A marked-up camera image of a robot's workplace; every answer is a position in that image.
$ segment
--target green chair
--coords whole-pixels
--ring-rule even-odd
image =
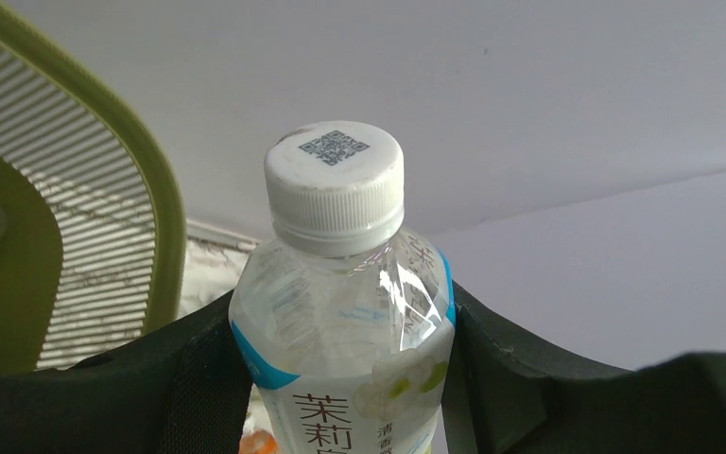
[[[172,322],[185,247],[136,116],[0,5],[0,374],[68,367]]]

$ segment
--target black bag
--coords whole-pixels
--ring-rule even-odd
[[[726,355],[631,373],[455,292],[450,453],[726,454]],[[0,453],[237,453],[251,379],[229,303],[228,294],[67,371],[0,377]]]

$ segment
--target green plastic frame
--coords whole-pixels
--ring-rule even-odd
[[[140,172],[154,213],[154,265],[143,334],[176,318],[186,229],[182,196],[170,164],[146,127],[107,87],[0,3],[0,44],[87,107],[112,131]]]

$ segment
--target water bottle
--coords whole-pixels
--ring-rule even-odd
[[[402,225],[402,149],[324,122],[283,137],[264,168],[276,236],[229,317],[281,451],[429,452],[456,312],[446,259]]]

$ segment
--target bottle cap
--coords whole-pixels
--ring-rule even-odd
[[[356,255],[402,226],[404,157],[379,128],[349,121],[299,128],[268,151],[265,171],[274,231],[295,249]]]

